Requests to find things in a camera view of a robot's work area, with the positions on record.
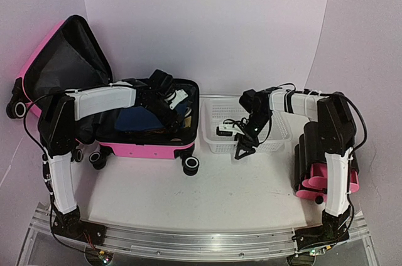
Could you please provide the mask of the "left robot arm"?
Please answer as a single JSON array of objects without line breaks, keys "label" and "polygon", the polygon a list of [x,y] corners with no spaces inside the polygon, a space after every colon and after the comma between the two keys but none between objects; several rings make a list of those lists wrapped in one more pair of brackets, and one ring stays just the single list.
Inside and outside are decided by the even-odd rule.
[{"label": "left robot arm", "polygon": [[183,125],[183,116],[176,107],[188,97],[171,75],[156,70],[146,80],[129,78],[84,89],[55,90],[37,98],[44,102],[38,121],[38,144],[47,164],[44,180],[52,204],[65,215],[59,227],[69,238],[78,239],[84,234],[84,224],[68,215],[78,209],[71,170],[76,123],[110,110],[142,107],[168,131],[176,132]]}]

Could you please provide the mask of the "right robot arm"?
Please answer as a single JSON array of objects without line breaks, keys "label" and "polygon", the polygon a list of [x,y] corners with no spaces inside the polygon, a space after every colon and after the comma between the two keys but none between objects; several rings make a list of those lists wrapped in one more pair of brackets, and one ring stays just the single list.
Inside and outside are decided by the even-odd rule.
[{"label": "right robot arm", "polygon": [[355,142],[357,127],[352,113],[356,106],[341,92],[290,90],[284,85],[246,90],[239,104],[248,117],[224,122],[236,134],[236,159],[256,152],[262,144],[260,133],[265,127],[272,128],[274,113],[308,118],[294,148],[293,187],[300,197],[325,203],[322,224],[316,230],[321,242],[329,243],[345,232],[353,211],[353,179],[358,173],[353,158],[361,147]]}]

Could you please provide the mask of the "blue cloth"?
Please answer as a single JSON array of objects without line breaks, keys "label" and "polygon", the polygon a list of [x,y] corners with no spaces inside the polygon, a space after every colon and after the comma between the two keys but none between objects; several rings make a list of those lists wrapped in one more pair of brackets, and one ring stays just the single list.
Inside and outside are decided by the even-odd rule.
[{"label": "blue cloth", "polygon": [[[179,114],[183,115],[184,120],[182,127],[184,127],[185,119],[187,117],[190,117],[193,111],[191,105],[187,101],[184,101],[178,104],[175,107],[175,110]],[[176,132],[168,131],[166,128],[164,128],[161,122],[156,118],[156,116],[147,109],[147,105],[145,104],[121,109],[119,115],[114,121],[114,129],[118,132],[125,133],[148,132],[154,130]]]}]

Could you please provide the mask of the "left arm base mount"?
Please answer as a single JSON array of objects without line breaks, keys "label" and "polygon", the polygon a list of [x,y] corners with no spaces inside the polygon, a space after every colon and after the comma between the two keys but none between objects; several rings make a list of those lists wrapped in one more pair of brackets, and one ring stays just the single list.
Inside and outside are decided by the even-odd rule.
[{"label": "left arm base mount", "polygon": [[81,220],[78,216],[56,217],[51,225],[57,236],[85,242],[89,245],[102,245],[106,236],[106,226]]}]

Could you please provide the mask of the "white perforated plastic basket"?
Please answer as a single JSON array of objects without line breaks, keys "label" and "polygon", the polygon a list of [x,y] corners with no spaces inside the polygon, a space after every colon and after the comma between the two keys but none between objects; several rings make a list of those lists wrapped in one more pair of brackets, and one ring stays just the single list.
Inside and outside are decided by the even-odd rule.
[{"label": "white perforated plastic basket", "polygon": [[[223,121],[247,118],[248,113],[239,104],[237,97],[205,98],[200,110],[201,130],[204,141],[213,153],[234,153],[237,142],[234,136],[218,136],[216,128]],[[266,125],[258,135],[261,144],[256,152],[275,152],[292,140],[290,125],[281,113],[272,115],[272,125]]]}]

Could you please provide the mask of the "pink hard-shell suitcase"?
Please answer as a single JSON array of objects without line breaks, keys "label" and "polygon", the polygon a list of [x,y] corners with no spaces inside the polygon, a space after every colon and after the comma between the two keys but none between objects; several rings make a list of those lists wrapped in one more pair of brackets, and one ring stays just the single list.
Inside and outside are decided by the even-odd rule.
[{"label": "pink hard-shell suitcase", "polygon": [[[189,97],[193,111],[185,126],[176,132],[154,130],[125,133],[114,129],[121,109],[86,117],[76,123],[75,149],[72,160],[83,158],[81,146],[97,143],[89,155],[95,169],[102,169],[110,155],[146,159],[182,161],[183,172],[193,176],[200,162],[194,156],[198,129],[199,87],[192,81],[174,78]],[[32,111],[40,119],[44,102],[37,98],[55,90],[84,89],[117,82],[86,20],[73,15],[58,24],[34,51],[15,79],[6,113],[11,119],[23,119]]]}]

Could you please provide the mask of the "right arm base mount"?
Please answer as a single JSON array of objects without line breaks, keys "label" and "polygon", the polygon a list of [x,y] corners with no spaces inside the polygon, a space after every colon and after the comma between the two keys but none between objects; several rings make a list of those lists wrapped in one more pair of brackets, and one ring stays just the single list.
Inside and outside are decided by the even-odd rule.
[{"label": "right arm base mount", "polygon": [[301,228],[295,231],[292,240],[296,242],[298,252],[305,252],[314,248],[323,248],[327,245],[335,245],[339,242],[347,241],[349,232],[346,228],[339,231],[324,231],[323,226]]}]

